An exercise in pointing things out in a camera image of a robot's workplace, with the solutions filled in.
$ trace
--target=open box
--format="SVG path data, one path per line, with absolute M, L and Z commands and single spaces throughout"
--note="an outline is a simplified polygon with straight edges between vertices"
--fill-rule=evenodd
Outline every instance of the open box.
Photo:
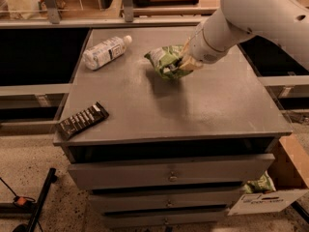
M 283 136 L 272 153 L 275 161 L 268 169 L 276 191 L 244 194 L 229 216 L 280 212 L 309 191 L 309 156 L 295 136 Z

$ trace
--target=bottle cap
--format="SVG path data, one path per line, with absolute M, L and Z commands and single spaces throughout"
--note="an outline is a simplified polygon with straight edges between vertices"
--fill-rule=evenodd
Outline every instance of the bottle cap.
M 124 36 L 124 42 L 125 42 L 125 45 L 128 46 L 129 44 L 132 43 L 132 37 L 130 35 Z

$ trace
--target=cabinet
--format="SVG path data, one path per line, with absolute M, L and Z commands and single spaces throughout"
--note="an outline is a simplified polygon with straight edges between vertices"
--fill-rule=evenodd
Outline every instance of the cabinet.
M 110 228 L 216 221 L 274 161 L 289 124 L 235 46 L 208 69 L 169 82 L 143 56 L 194 27 L 94 29 L 86 47 L 131 35 L 126 53 L 93 72 L 79 64 L 61 119 L 100 101 L 109 118 L 54 144 Z

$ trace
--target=drawer handle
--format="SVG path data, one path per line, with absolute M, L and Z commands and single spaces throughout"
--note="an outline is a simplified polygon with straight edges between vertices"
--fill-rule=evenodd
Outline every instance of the drawer handle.
M 177 179 L 178 179 L 178 177 L 175 175 L 175 173 L 174 173 L 174 172 L 171 172 L 171 175 L 170 175 L 170 177 L 168 178 L 168 180 L 169 180 L 170 182 L 176 182 Z
M 173 203 L 171 202 L 171 200 L 168 200 L 167 201 L 167 204 L 166 204 L 166 207 L 167 208 L 172 208 L 174 205 L 173 205 Z

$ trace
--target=green chip bag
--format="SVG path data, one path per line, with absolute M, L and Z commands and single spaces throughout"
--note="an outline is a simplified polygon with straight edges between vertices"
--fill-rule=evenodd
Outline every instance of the green chip bag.
M 151 50 L 145 55 L 152 63 L 154 70 L 163 78 L 175 80 L 186 76 L 193 71 L 180 69 L 180 54 L 183 45 L 169 45 Z

